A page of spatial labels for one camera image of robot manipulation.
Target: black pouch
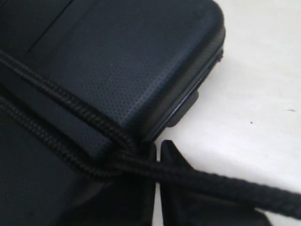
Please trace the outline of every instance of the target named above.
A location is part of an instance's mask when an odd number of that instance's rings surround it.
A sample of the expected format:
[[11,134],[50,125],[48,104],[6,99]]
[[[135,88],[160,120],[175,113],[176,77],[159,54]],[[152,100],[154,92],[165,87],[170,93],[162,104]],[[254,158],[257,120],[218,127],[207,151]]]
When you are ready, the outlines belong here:
[[[0,1],[0,84],[95,160],[112,142],[16,76],[22,62],[126,128],[137,143],[175,125],[222,57],[211,0]],[[0,225],[56,225],[104,189],[0,111]]]

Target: black hard case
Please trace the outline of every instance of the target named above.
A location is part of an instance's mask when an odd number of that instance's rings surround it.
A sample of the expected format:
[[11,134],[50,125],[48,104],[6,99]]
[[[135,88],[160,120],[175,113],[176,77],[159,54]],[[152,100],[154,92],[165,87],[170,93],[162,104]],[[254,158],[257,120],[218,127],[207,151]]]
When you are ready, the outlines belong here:
[[[0,0],[0,49],[106,113],[138,142],[155,139],[184,114],[221,59],[224,37],[222,12],[211,0]],[[110,149],[105,137],[3,65],[0,74],[2,85],[91,157]],[[72,206],[78,184],[87,185],[2,112],[0,154],[0,191],[26,193],[14,202],[0,196],[15,211],[10,225],[54,222]],[[28,224],[20,205],[28,206]],[[8,219],[0,213],[0,224]]]

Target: textured case surface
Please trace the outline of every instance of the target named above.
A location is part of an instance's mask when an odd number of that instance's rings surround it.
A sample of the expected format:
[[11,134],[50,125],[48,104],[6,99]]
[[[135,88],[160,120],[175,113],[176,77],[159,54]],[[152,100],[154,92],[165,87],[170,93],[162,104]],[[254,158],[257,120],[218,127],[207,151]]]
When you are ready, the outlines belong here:
[[[202,80],[225,33],[211,0],[7,0],[0,3],[0,21],[0,49],[137,139],[154,137]],[[103,154],[106,138],[2,65],[0,73],[1,84],[92,157]],[[53,223],[87,187],[3,114],[0,150],[1,225]]]

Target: white table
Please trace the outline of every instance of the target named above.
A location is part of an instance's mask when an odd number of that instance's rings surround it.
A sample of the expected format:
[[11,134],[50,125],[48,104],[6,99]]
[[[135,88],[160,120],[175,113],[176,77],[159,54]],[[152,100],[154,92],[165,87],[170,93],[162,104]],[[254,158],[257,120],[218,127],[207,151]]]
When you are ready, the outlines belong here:
[[[225,55],[175,142],[199,170],[301,192],[301,0],[218,0]],[[154,226],[162,225],[157,192]],[[268,214],[275,226],[301,221]]]

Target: black cord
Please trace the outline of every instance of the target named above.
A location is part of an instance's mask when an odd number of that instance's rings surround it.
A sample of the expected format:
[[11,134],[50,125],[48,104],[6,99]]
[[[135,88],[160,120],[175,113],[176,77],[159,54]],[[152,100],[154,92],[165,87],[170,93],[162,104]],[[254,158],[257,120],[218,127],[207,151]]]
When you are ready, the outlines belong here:
[[46,145],[63,162],[86,177],[103,181],[121,176],[123,173],[131,173],[160,183],[174,184],[301,219],[301,194],[139,159],[135,155],[138,148],[134,140],[109,117],[2,51],[0,63],[120,146],[110,159],[103,159],[100,166],[79,145],[0,86],[0,109]]

